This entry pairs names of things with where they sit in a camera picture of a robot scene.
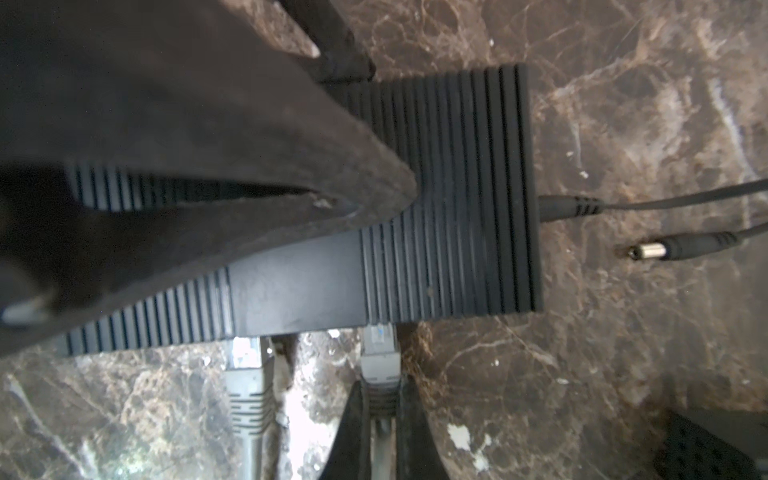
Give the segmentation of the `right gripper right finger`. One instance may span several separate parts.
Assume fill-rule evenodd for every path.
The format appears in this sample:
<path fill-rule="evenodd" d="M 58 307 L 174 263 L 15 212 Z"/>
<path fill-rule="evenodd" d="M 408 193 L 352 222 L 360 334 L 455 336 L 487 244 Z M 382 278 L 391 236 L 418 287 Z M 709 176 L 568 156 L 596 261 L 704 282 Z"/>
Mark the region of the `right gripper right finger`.
<path fill-rule="evenodd" d="M 396 479 L 449 480 L 413 377 L 400 381 L 395 420 Z"/>

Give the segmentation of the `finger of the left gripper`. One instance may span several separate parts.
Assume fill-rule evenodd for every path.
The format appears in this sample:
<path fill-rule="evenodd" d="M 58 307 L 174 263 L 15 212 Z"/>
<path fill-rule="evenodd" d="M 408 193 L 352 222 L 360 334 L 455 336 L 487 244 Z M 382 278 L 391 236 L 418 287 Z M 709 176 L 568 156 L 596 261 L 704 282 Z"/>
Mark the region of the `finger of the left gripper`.
<path fill-rule="evenodd" d="M 227 200 L 105 212 L 99 164 L 231 182 Z M 1 5 L 1 352 L 261 250 L 393 218 L 412 170 L 220 1 Z"/>
<path fill-rule="evenodd" d="M 371 80 L 376 67 L 329 0 L 280 0 L 282 8 L 319 50 L 318 57 L 291 54 L 318 83 Z"/>

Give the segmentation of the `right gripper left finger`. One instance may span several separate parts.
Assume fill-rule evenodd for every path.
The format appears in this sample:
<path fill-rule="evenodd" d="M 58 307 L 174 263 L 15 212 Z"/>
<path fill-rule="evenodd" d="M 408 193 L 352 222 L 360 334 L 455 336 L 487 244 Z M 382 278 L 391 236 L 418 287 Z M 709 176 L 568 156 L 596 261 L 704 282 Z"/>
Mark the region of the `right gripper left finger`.
<path fill-rule="evenodd" d="M 350 389 L 320 480 L 369 478 L 369 395 L 364 381 Z"/>

